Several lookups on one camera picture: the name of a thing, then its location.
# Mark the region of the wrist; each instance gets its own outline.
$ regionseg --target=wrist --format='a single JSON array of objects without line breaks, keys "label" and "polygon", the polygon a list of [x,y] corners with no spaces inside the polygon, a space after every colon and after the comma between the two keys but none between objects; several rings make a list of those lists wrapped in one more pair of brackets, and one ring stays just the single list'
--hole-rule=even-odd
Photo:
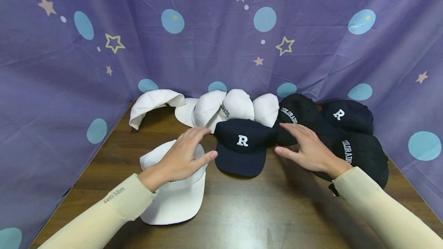
[{"label": "wrist", "polygon": [[140,182],[155,193],[158,188],[170,181],[167,173],[158,165],[152,165],[138,175]]},{"label": "wrist", "polygon": [[329,174],[332,179],[335,179],[341,174],[350,170],[352,168],[352,165],[344,159],[340,159],[335,156],[330,160],[329,164],[326,167],[327,169],[325,172]]}]

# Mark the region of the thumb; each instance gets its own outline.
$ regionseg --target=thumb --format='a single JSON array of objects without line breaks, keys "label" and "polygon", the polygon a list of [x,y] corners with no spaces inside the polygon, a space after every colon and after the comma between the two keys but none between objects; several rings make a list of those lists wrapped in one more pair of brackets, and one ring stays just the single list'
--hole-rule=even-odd
[{"label": "thumb", "polygon": [[192,162],[195,171],[199,170],[203,165],[209,163],[218,156],[217,151],[210,151]]},{"label": "thumb", "polygon": [[276,147],[274,150],[278,155],[285,157],[287,159],[291,159],[294,162],[298,163],[298,160],[300,159],[300,153],[295,153],[292,150],[289,150],[285,147]]}]

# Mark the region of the hand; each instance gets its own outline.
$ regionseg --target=hand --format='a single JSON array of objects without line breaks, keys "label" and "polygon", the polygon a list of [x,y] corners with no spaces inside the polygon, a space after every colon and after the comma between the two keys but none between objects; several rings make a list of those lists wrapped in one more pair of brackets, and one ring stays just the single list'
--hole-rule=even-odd
[{"label": "hand", "polygon": [[280,123],[280,126],[297,139],[300,150],[295,153],[288,148],[276,147],[278,155],[293,160],[307,170],[325,172],[333,179],[352,168],[344,159],[335,156],[308,127],[290,123]]},{"label": "hand", "polygon": [[151,192],[172,180],[183,180],[215,159],[217,151],[210,151],[198,159],[194,152],[202,138],[210,133],[206,128],[191,128],[181,134],[160,162],[139,174],[138,178]]}]

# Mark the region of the fingernail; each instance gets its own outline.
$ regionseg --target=fingernail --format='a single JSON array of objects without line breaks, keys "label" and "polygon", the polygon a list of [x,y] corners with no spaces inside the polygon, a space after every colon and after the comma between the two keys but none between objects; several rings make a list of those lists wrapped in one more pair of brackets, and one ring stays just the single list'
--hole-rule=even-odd
[{"label": "fingernail", "polygon": [[209,153],[209,156],[211,156],[211,159],[215,159],[218,156],[218,152],[212,151],[211,153]]}]

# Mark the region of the white baseball cap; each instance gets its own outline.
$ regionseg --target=white baseball cap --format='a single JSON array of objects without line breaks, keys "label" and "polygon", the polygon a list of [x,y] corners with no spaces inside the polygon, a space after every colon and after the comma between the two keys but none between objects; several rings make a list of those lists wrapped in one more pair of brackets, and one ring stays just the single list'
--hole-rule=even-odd
[{"label": "white baseball cap", "polygon": [[165,107],[165,104],[171,107],[179,107],[186,104],[185,97],[178,92],[172,90],[154,90],[142,94],[131,109],[129,117],[129,125],[138,130],[141,121],[146,113],[160,107]]},{"label": "white baseball cap", "polygon": [[[176,139],[155,148],[140,158],[141,169],[145,170],[157,164],[168,152]],[[199,144],[194,158],[201,158],[205,154]],[[140,215],[143,222],[149,225],[169,225],[180,223],[194,217],[203,201],[205,191],[206,167],[205,164],[196,173],[180,181],[171,181],[162,185],[157,191],[154,201]]]},{"label": "white baseball cap", "polygon": [[255,121],[267,127],[274,127],[279,110],[277,96],[267,93],[257,97],[252,103],[254,105]]},{"label": "white baseball cap", "polygon": [[254,105],[245,91],[233,89],[227,94],[214,92],[204,94],[198,100],[188,100],[188,107],[175,108],[175,117],[189,127],[206,127],[212,133],[221,121],[232,118],[254,120]]},{"label": "white baseball cap", "polygon": [[185,98],[186,105],[175,108],[175,117],[189,127],[212,127],[212,118],[226,97],[224,91],[211,91],[200,98]]}]

